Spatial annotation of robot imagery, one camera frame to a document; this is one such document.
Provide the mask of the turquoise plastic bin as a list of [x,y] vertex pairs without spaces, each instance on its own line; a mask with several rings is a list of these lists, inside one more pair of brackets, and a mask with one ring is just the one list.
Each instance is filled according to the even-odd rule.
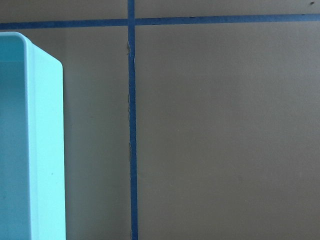
[[63,66],[0,35],[0,237],[66,238]]

